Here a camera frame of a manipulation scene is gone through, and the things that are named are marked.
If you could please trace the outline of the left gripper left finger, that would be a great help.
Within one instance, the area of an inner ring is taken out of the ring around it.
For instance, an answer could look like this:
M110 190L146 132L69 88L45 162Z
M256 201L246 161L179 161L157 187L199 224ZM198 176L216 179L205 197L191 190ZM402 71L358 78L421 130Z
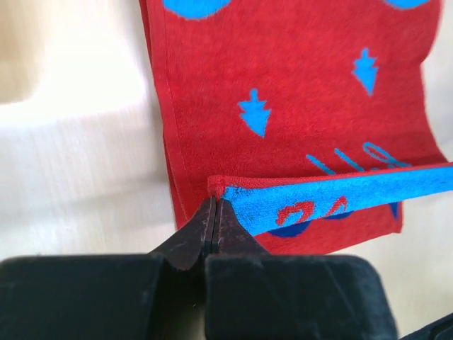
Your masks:
M205 299L216 200L145 254L17 256L1 262L2 339L162 339Z

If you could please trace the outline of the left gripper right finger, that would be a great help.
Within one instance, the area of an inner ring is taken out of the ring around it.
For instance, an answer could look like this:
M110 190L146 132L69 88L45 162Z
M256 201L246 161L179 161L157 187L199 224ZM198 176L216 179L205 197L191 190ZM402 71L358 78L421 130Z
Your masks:
M271 256L218 202L205 261L208 339L395 339L379 274L356 256Z

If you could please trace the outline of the turquoise red patterned towel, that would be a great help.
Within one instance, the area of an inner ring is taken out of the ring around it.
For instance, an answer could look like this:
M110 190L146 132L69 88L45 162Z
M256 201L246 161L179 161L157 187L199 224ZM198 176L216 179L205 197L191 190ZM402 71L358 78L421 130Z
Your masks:
M421 64L441 1L141 1L176 227L217 201L274 254L403 227L451 191Z

